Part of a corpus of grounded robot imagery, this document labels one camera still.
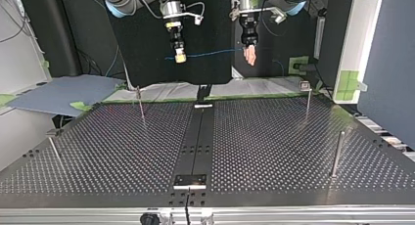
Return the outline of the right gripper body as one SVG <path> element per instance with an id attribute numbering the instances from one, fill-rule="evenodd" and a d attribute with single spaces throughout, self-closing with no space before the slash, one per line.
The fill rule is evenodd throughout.
<path id="1" fill-rule="evenodd" d="M 182 36 L 183 25 L 181 21 L 166 22 L 164 24 L 167 32 L 170 35 L 170 46 L 175 51 L 176 55 L 185 53 L 185 42 Z"/>

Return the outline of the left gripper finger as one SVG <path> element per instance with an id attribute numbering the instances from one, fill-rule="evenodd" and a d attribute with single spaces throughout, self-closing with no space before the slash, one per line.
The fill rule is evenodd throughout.
<path id="1" fill-rule="evenodd" d="M 249 45 L 244 49 L 244 57 L 247 63 L 253 67 L 256 60 L 256 52 L 254 45 Z"/>

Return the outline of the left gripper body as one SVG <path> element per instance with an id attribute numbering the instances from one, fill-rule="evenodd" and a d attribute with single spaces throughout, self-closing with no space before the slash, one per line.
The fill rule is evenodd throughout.
<path id="1" fill-rule="evenodd" d="M 241 41 L 246 46 L 255 46 L 258 42 L 258 15 L 242 15 L 239 17 L 239 24 L 242 28 Z"/>

